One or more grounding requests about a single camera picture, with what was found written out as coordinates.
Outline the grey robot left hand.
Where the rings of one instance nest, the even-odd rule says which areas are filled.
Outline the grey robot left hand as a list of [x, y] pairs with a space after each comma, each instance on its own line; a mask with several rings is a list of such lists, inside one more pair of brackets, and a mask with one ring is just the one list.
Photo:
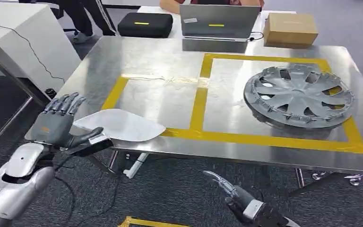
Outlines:
[[103, 127], [97, 127], [83, 135], [70, 134], [74, 115], [85, 100], [78, 92], [54, 98], [37, 116], [31, 128], [30, 140], [50, 144], [55, 148], [75, 148], [101, 134]]

